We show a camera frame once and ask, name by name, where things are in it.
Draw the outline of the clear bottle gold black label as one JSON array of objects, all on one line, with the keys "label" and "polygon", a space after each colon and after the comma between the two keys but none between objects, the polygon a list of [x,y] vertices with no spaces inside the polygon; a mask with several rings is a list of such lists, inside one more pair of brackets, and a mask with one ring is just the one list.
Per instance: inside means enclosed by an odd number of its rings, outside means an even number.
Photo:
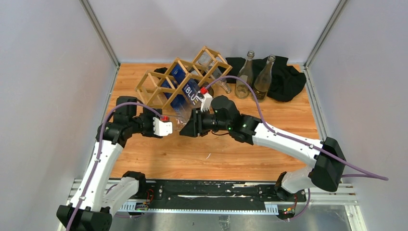
[{"label": "clear bottle gold black label", "polygon": [[252,64],[254,56],[254,51],[248,51],[245,63],[238,73],[240,80],[236,81],[235,95],[239,99],[245,99],[250,94],[250,86],[253,82]]}]

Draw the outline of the clear bottle white label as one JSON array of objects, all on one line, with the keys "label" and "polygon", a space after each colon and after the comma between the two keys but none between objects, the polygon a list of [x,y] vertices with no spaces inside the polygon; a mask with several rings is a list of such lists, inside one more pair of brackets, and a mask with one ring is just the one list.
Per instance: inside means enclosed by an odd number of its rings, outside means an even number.
[{"label": "clear bottle white label", "polygon": [[268,57],[265,67],[256,77],[256,80],[254,82],[253,91],[255,93],[255,99],[257,99],[259,103],[266,98],[269,91],[269,87],[272,82],[271,70],[275,63],[275,60],[275,55],[270,55]]}]

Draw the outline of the clear square bottle silver cap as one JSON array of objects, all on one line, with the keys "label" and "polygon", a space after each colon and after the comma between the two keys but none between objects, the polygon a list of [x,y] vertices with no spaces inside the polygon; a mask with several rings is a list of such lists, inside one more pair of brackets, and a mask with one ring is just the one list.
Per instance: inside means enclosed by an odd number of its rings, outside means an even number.
[{"label": "clear square bottle silver cap", "polygon": [[175,115],[170,116],[172,122],[173,131],[181,131],[189,122],[191,117],[191,110],[189,111],[177,111]]}]

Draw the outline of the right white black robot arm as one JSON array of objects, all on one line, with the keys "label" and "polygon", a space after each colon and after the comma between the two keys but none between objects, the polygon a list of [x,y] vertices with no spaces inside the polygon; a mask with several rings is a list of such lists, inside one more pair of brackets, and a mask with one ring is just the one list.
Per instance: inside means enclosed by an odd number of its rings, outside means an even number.
[{"label": "right white black robot arm", "polygon": [[275,183],[275,195],[287,201],[294,193],[312,187],[336,192],[345,165],[344,154],[333,138],[324,141],[294,135],[264,124],[261,119],[241,114],[235,103],[226,96],[211,100],[213,113],[194,108],[187,124],[179,134],[187,137],[205,136],[211,131],[225,130],[236,141],[269,147],[306,164],[293,172],[283,172]]}]

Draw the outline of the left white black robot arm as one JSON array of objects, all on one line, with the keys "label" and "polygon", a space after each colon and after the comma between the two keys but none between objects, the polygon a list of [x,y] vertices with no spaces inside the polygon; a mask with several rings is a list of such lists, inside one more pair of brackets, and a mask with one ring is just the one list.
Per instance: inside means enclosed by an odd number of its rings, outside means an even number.
[{"label": "left white black robot arm", "polygon": [[121,206],[130,198],[147,194],[145,175],[127,172],[108,192],[112,169],[133,134],[158,138],[154,126],[163,118],[161,109],[144,105],[135,97],[120,96],[116,106],[97,129],[92,159],[85,176],[67,205],[56,216],[68,231],[108,231]]}]

